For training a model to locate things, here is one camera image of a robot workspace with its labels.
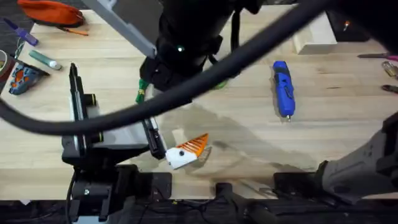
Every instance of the blue glue gun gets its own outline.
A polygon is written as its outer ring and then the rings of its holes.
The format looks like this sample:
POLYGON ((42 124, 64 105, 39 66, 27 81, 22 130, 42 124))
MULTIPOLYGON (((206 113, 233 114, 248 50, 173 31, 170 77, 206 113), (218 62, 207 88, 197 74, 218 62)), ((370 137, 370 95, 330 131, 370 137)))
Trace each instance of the blue glue gun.
POLYGON ((295 101, 293 95, 292 77, 284 61, 274 62, 275 88, 278 100, 279 113, 289 121, 294 114, 295 101))

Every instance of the orange and white object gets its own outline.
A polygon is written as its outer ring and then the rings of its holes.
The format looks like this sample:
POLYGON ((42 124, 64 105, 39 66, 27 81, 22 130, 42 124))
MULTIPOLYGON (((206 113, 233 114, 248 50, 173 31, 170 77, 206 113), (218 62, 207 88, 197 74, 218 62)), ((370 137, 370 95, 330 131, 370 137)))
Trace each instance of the orange and white object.
POLYGON ((208 134, 201 135, 166 151, 166 159, 173 169, 178 169, 197 160, 205 150, 208 134))

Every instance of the scissors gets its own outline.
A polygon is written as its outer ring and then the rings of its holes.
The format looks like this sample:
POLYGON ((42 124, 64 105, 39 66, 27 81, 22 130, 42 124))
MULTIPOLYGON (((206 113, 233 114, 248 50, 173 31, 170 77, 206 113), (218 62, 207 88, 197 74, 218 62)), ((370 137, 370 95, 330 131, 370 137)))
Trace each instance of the scissors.
POLYGON ((359 58, 385 58, 388 60, 393 60, 398 62, 398 55, 392 55, 391 53, 383 53, 383 54, 361 54, 358 55, 359 58))

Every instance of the red tool handle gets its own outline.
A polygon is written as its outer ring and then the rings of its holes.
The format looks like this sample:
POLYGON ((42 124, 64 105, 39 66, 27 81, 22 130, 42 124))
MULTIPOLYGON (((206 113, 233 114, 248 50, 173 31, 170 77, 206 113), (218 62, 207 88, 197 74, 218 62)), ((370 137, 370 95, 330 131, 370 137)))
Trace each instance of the red tool handle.
POLYGON ((388 56, 387 59, 398 62, 398 55, 391 55, 391 56, 388 56))

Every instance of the orange pouch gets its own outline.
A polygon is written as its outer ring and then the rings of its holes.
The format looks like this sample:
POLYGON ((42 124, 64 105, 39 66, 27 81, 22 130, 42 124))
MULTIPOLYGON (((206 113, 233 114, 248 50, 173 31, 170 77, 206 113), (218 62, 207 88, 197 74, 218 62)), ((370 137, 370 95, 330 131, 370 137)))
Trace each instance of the orange pouch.
POLYGON ((77 8, 59 2, 18 0, 18 5, 37 24, 75 28, 85 21, 77 8))

